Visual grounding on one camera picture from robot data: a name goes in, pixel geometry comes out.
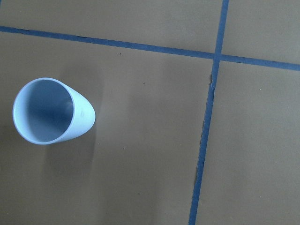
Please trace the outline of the light blue plastic cup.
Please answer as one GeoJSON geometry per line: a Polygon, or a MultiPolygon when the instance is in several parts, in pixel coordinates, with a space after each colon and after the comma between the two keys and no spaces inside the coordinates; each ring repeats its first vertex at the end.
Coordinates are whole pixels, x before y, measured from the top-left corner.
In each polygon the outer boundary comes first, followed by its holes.
{"type": "Polygon", "coordinates": [[[77,138],[96,121],[91,103],[53,78],[38,78],[17,94],[12,110],[18,133],[27,141],[49,145],[77,138]]]}

